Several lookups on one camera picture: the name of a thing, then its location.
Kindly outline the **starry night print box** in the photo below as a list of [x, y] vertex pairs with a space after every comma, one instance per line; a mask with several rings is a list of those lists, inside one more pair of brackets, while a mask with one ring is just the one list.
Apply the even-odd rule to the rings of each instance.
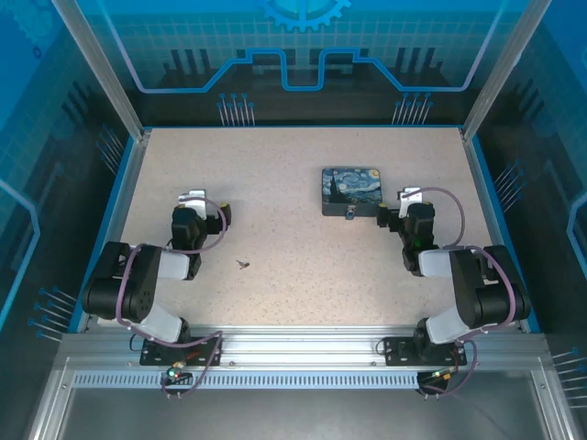
[[375, 217], [382, 203], [382, 180], [377, 169], [322, 169], [322, 215], [345, 218], [351, 206], [355, 218]]

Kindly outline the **aluminium mounting rail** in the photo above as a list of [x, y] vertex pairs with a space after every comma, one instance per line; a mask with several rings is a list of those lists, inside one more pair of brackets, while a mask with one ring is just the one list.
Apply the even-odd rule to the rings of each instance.
[[[224, 370], [384, 369], [381, 339], [411, 336], [410, 325], [224, 325], [219, 367]], [[57, 369], [137, 369], [126, 329], [65, 335]], [[546, 338], [515, 327], [474, 338], [482, 371], [552, 369]]]

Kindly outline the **aluminium table side rail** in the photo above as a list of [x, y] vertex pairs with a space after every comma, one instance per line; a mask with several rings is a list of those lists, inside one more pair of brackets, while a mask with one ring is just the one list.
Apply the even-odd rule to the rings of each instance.
[[87, 325], [88, 316], [83, 311], [82, 294], [91, 278], [104, 245], [108, 241], [118, 241], [122, 237], [142, 161], [150, 141], [150, 134], [151, 129], [147, 129], [141, 140], [134, 140], [131, 137], [127, 142], [94, 242], [87, 270], [83, 276], [79, 299], [74, 307], [68, 327], [69, 334], [81, 333]]
[[487, 159], [482, 151], [482, 145], [476, 135], [471, 140], [463, 140], [463, 145], [490, 239], [493, 244], [504, 245], [507, 248], [521, 281], [526, 288], [526, 280], [524, 279], [519, 260], [515, 253], [512, 238], [505, 222], [504, 212], [498, 201]]

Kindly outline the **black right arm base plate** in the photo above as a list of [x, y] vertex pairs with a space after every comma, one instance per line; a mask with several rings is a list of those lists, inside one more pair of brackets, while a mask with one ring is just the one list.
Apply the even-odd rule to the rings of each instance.
[[463, 348], [454, 343], [435, 345], [414, 336], [390, 336], [382, 340], [387, 367], [450, 367], [468, 364]]

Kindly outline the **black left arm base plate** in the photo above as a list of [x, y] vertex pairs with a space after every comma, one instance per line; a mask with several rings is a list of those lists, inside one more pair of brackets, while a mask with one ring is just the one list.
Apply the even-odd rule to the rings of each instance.
[[139, 364], [148, 367], [170, 367], [175, 362], [182, 361], [188, 367], [204, 367], [213, 353], [215, 344], [216, 338], [213, 338], [197, 346], [172, 348], [144, 340]]

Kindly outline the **aluminium frame post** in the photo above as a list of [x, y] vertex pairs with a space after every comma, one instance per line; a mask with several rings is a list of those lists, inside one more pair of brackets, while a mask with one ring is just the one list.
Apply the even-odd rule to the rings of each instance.
[[76, 0], [50, 0], [104, 90], [125, 129], [144, 142], [146, 131]]
[[474, 102], [462, 128], [462, 138], [471, 143], [483, 120], [491, 110], [498, 94], [519, 62], [526, 46], [534, 35], [552, 0], [528, 0], [509, 39]]

